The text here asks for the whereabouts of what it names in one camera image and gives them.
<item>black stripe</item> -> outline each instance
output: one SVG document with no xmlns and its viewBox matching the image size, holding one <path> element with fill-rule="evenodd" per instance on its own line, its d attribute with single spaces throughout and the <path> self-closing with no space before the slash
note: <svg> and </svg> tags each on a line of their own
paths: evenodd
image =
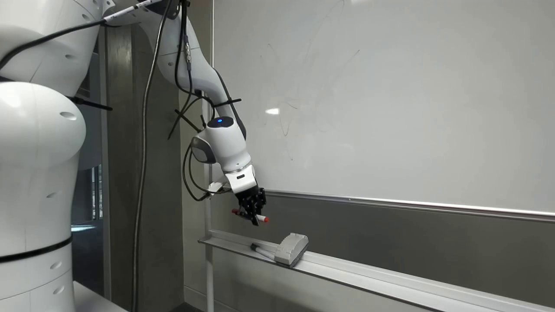
<svg viewBox="0 0 555 312">
<path fill-rule="evenodd" d="M 0 263 L 19 261 L 19 260 L 24 260 L 24 258 L 40 256 L 40 254 L 50 253 L 54 249 L 61 249 L 61 247 L 68 246 L 70 242 L 71 242 L 71 235 L 66 241 L 61 241 L 61 242 L 47 246 L 47 247 L 31 249 L 31 251 L 24 251 L 24 253 L 18 253 L 18 254 L 0 256 Z"/>
</svg>

